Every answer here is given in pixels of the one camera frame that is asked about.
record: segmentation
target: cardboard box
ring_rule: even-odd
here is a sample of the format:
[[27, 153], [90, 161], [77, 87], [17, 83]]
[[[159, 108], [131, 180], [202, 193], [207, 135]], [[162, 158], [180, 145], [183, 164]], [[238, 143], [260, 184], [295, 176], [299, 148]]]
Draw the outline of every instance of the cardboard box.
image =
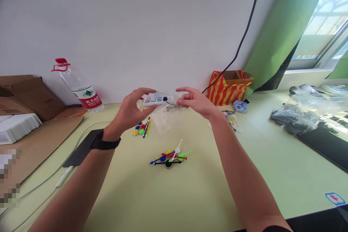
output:
[[223, 74], [223, 77], [226, 81], [226, 84], [247, 84], [250, 82], [251, 75], [247, 72], [244, 72], [244, 79], [239, 78], [237, 71], [226, 71]]
[[36, 113], [47, 121], [63, 111], [65, 105], [32, 75], [0, 76], [0, 115]]

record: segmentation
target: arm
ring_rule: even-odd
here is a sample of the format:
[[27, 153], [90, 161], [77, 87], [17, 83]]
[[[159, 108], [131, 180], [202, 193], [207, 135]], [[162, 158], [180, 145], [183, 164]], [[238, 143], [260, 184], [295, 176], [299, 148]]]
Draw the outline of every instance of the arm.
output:
[[[156, 92], [148, 88], [134, 90], [123, 99], [113, 122], [104, 129], [102, 140], [116, 141], [121, 134], [144, 120], [155, 108], [140, 112], [136, 106], [143, 94]], [[82, 231], [102, 188], [115, 150], [93, 149], [66, 185], [34, 222], [29, 232]]]
[[228, 186], [247, 231], [261, 232], [272, 225], [291, 230], [221, 111], [197, 89], [183, 87], [177, 91], [189, 92], [178, 99], [177, 105], [191, 107], [210, 121]]

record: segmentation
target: red bottle label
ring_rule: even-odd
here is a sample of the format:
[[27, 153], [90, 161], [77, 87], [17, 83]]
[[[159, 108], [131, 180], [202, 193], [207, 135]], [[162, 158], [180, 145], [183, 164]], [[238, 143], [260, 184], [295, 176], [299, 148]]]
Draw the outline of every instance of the red bottle label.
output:
[[73, 93], [87, 109], [96, 108], [103, 103], [91, 86], [81, 91], [73, 91]]

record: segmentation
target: blue and white sticker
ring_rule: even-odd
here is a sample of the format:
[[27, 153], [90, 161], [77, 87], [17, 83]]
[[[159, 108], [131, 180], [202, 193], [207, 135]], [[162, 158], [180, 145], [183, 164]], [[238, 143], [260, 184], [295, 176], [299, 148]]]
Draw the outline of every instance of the blue and white sticker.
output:
[[328, 200], [331, 201], [332, 204], [335, 206], [341, 206], [345, 205], [346, 202], [343, 198], [341, 198], [337, 193], [325, 193], [325, 196], [328, 198]]

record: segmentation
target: red and yellow striped bag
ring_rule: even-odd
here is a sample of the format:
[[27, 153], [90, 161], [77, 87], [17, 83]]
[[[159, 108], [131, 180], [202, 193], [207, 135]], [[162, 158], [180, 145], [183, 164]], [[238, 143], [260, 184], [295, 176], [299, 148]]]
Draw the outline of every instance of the red and yellow striped bag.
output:
[[[211, 74], [211, 85], [221, 72], [214, 71]], [[216, 106], [232, 104], [236, 100], [243, 100], [247, 87], [253, 82], [250, 74], [245, 71], [226, 71], [208, 89], [207, 98]]]

